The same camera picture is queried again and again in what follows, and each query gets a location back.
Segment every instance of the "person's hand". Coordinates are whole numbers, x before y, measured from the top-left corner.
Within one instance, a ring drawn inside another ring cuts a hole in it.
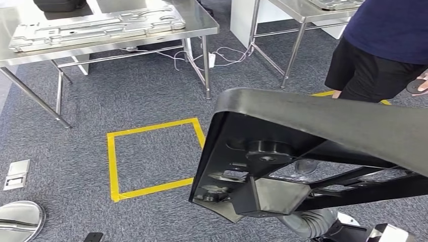
[[[428,94],[428,72],[424,72],[422,73],[419,77],[417,77],[417,79],[424,79],[425,82],[422,83],[419,88],[417,89],[419,92],[425,90],[425,92],[420,93],[420,94],[412,94],[412,96],[419,96],[419,95],[424,95],[424,94]]]

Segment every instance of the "stainless steel tray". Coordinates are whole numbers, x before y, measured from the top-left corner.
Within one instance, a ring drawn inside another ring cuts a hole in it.
[[[15,52],[56,48],[183,29],[173,5],[20,24],[9,48]]]
[[[320,9],[341,10],[353,9],[361,6],[364,0],[308,0]]]

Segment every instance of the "stainless steel table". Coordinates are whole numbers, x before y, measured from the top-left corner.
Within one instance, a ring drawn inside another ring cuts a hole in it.
[[[7,76],[30,98],[40,104],[49,114],[51,114],[56,120],[58,120],[62,125],[64,125],[64,127],[69,128],[70,124],[68,124],[61,117],[61,96],[63,88],[63,79],[66,79],[70,83],[71,80],[67,77],[67,75],[64,74],[62,68],[70,66],[79,66],[80,69],[85,73],[88,70],[87,65],[90,63],[150,54],[169,49],[182,48],[187,51],[186,60],[190,62],[190,64],[193,66],[198,77],[201,79],[202,83],[205,86],[206,98],[210,99],[208,50],[206,36],[217,34],[219,32],[219,25],[196,2],[196,0],[87,0],[87,2],[88,5],[86,7],[80,10],[73,11],[71,13],[43,13],[38,9],[38,7],[33,3],[32,0],[17,1],[18,4],[14,7],[0,9],[0,72]],[[8,48],[11,37],[14,34],[15,28],[19,23],[37,22],[47,19],[86,16],[98,13],[111,13],[132,9],[155,8],[159,6],[164,6],[165,4],[172,4],[176,7],[176,9],[180,12],[180,15],[186,21],[186,28],[156,34],[147,34],[141,36],[113,39],[109,41],[79,44],[30,52],[16,53]],[[198,67],[193,61],[190,41],[190,38],[200,36],[202,36],[204,73],[201,73],[201,71],[198,69]],[[129,46],[153,44],[171,40],[182,40],[182,44],[152,51],[109,56],[98,59],[89,59],[89,54],[91,53],[126,48]],[[54,59],[63,57],[72,57],[75,62],[57,65]],[[53,66],[59,71],[57,106],[55,110],[53,110],[49,105],[47,105],[40,97],[37,96],[37,94],[35,94],[30,88],[28,88],[7,68],[7,66],[47,60],[50,60]]]
[[[319,9],[318,7],[311,4],[307,0],[269,0],[269,1],[300,23],[300,27],[298,29],[290,29],[290,30],[284,30],[284,31],[278,31],[278,32],[257,34],[257,15],[258,15],[258,9],[260,6],[260,0],[255,0],[255,8],[254,8],[254,14],[253,14],[253,19],[251,23],[251,33],[250,33],[251,36],[250,36],[250,43],[249,43],[249,46],[251,46],[251,50],[249,51],[249,54],[252,54],[254,49],[257,50],[278,72],[281,73],[281,75],[284,76],[281,87],[285,87],[286,81],[290,76],[291,68],[296,59],[297,51],[299,49],[300,42],[302,41],[303,33],[306,30],[346,25],[348,22],[314,26],[314,27],[307,27],[307,23],[352,17],[358,9],[358,8],[354,8],[354,9],[328,11],[328,10]],[[287,34],[292,32],[298,32],[298,34],[297,34],[296,41],[294,42],[290,59],[288,61],[287,69],[284,72],[266,53],[264,53],[255,44],[255,39],[259,37],[272,36],[272,35],[278,35],[278,34]]]

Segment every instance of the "white cable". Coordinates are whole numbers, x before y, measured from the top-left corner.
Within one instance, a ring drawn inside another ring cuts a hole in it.
[[[242,56],[241,56],[241,58],[239,58],[238,60],[229,60],[229,59],[227,59],[227,58],[224,56],[224,54],[220,54],[220,53],[219,53],[219,50],[221,50],[221,49],[229,49],[229,50],[232,50],[232,51],[236,51],[236,52],[241,53],[241,54],[242,54]],[[229,48],[229,47],[220,47],[220,48],[218,48],[216,51],[214,51],[214,52],[213,52],[213,54],[214,54],[214,53],[215,53],[215,54],[218,54],[221,58],[223,58],[225,61],[230,62],[230,63],[225,64],[225,65],[214,65],[214,66],[215,66],[215,67],[226,67],[226,66],[231,65],[231,64],[234,64],[234,63],[243,62],[243,61],[245,60],[245,58],[247,57],[247,53],[248,53],[248,51],[249,51],[249,50],[250,50],[250,47],[249,47],[245,52],[242,52],[242,51],[239,51],[239,50],[235,50],[235,49],[232,49],[232,48]]]
[[[224,47],[220,47],[220,48],[218,48],[216,51],[214,51],[214,52],[213,52],[213,54],[217,54],[217,55],[219,55],[221,58],[223,58],[225,61],[227,61],[227,62],[229,62],[229,63],[224,64],[224,65],[214,65],[214,66],[215,66],[215,67],[226,67],[226,66],[229,66],[229,65],[231,65],[231,64],[235,64],[235,63],[243,62],[243,61],[245,60],[245,58],[247,57],[247,53],[248,53],[248,51],[250,50],[250,48],[251,48],[251,47],[247,48],[247,50],[246,50],[245,52],[242,52],[242,51],[235,50],[235,49],[232,49],[232,48],[229,48],[229,47],[225,47],[225,46],[224,46]],[[224,55],[224,54],[220,54],[220,53],[219,53],[219,50],[221,50],[221,49],[229,49],[229,50],[232,50],[232,51],[235,51],[235,52],[239,52],[239,53],[241,53],[241,54],[242,54],[242,56],[241,56],[238,60],[230,60],[230,59],[227,59],[227,58],[225,57],[225,55]],[[136,50],[136,51],[142,51],[142,52],[144,52],[144,51],[148,51],[148,50],[145,50],[145,49],[139,49],[139,50]],[[169,57],[169,58],[173,59],[173,60],[174,60],[174,68],[175,68],[177,71],[179,71],[179,69],[177,68],[177,60],[185,61],[185,59],[183,59],[183,58],[177,58],[177,55],[178,55],[179,53],[182,53],[182,52],[187,53],[187,57],[188,57],[188,58],[191,56],[191,55],[190,55],[190,53],[189,53],[188,51],[185,51],[185,50],[181,50],[181,51],[179,51],[179,52],[175,53],[174,57],[173,57],[173,56],[170,56],[170,55],[167,55],[167,54],[164,54],[164,53],[161,53],[161,52],[156,52],[156,53],[161,54],[161,55],[163,55],[163,56],[166,56],[166,57]],[[200,55],[200,56],[198,56],[198,57],[194,58],[194,59],[193,59],[193,61],[197,60],[198,58],[201,58],[202,56],[203,56],[203,55]],[[196,66],[196,67],[197,67],[200,71],[204,71],[204,69],[202,69],[202,68],[200,68],[200,67],[198,67],[198,66]]]

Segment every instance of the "yellow tape square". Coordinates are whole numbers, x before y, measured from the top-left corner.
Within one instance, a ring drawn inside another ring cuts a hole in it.
[[[183,180],[173,181],[170,183],[142,188],[135,191],[125,192],[125,193],[119,192],[119,179],[118,179],[118,169],[117,169],[117,161],[116,161],[115,137],[122,136],[122,135],[130,135],[135,133],[142,133],[142,132],[151,131],[151,130],[169,128],[173,126],[180,126],[184,124],[193,125],[193,129],[195,130],[199,144],[202,148],[203,144],[205,143],[205,136],[200,126],[199,120],[195,117],[174,121],[174,122],[169,122],[169,123],[164,123],[164,124],[159,124],[159,125],[151,125],[151,126],[146,126],[142,128],[107,133],[107,148],[108,148],[108,154],[109,154],[109,171],[110,171],[110,192],[111,192],[111,198],[114,202],[192,184],[193,178],[187,178]]]

